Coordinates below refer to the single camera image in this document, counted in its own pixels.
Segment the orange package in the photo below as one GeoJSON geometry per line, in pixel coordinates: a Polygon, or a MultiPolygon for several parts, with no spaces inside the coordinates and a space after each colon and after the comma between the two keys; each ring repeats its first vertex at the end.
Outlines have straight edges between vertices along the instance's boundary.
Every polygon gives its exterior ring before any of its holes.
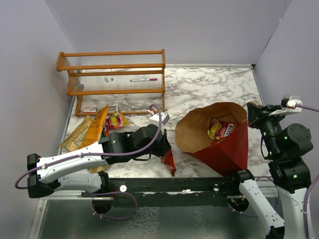
{"type": "MultiPolygon", "coordinates": [[[[95,116],[94,120],[92,121],[85,138],[81,144],[81,148],[85,148],[96,141],[100,140],[101,133],[103,130],[103,123],[106,118],[106,114],[108,113],[109,106],[106,105],[104,108],[100,109],[98,114],[95,116]]],[[[91,173],[96,173],[99,171],[104,171],[108,165],[103,165],[103,166],[96,166],[89,168],[91,173]]]]}

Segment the red chip bag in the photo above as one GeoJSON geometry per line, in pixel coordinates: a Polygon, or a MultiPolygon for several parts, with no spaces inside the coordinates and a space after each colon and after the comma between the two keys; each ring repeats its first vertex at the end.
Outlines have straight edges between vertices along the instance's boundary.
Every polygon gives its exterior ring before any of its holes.
{"type": "Polygon", "coordinates": [[[165,164],[166,168],[170,171],[171,175],[174,177],[176,172],[176,167],[174,164],[173,153],[171,149],[166,152],[165,156],[160,158],[160,161],[165,164]]]}
{"type": "Polygon", "coordinates": [[[211,139],[222,139],[231,134],[231,132],[235,129],[237,123],[219,121],[217,119],[213,119],[213,121],[209,125],[208,136],[211,139]]]}

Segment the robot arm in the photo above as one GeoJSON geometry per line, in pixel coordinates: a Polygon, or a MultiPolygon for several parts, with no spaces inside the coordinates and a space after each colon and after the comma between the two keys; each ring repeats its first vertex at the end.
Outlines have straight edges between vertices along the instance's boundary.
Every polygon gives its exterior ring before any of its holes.
{"type": "MultiPolygon", "coordinates": [[[[253,179],[242,181],[240,192],[248,199],[265,232],[266,239],[305,239],[303,204],[311,184],[310,172],[301,156],[313,148],[309,129],[294,123],[282,130],[279,121],[286,115],[299,113],[301,97],[285,96],[281,105],[257,106],[248,103],[248,124],[261,131],[265,142],[270,173],[282,200],[285,223],[261,194],[253,179]]],[[[309,238],[313,238],[310,213],[307,214],[309,238]]]]}
{"type": "MultiPolygon", "coordinates": [[[[169,117],[162,113],[164,122],[169,117]]],[[[94,144],[63,155],[40,157],[31,154],[27,157],[28,170],[39,168],[29,175],[27,189],[30,198],[40,198],[60,190],[99,191],[103,187],[105,174],[74,173],[82,169],[99,165],[111,165],[138,159],[142,155],[153,154],[165,156],[171,146],[166,137],[166,131],[161,125],[154,143],[146,148],[158,131],[158,114],[150,118],[148,126],[139,128],[136,132],[114,132],[94,144]],[[111,153],[115,156],[104,156],[111,153]]]]}

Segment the wooden shelf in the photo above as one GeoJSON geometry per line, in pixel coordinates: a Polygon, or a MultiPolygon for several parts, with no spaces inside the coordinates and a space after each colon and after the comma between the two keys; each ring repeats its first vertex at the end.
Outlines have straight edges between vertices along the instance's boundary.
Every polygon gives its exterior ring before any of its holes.
{"type": "MultiPolygon", "coordinates": [[[[94,115],[81,112],[83,96],[87,95],[161,93],[162,110],[165,111],[164,69],[164,49],[162,51],[60,52],[56,61],[57,71],[68,72],[67,95],[77,97],[76,116],[94,115]]],[[[148,114],[148,111],[141,109],[123,113],[148,114]]]]}

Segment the shelf leg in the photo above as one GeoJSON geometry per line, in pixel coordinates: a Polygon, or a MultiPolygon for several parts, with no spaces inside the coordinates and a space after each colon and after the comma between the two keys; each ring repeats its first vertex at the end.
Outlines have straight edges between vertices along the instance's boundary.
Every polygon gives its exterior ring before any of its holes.
{"type": "Polygon", "coordinates": [[[75,115],[79,117],[81,113],[83,96],[76,96],[76,107],[75,107],[75,115]]]}
{"type": "Polygon", "coordinates": [[[162,100],[163,100],[163,112],[165,112],[165,93],[162,93],[162,100]]]}

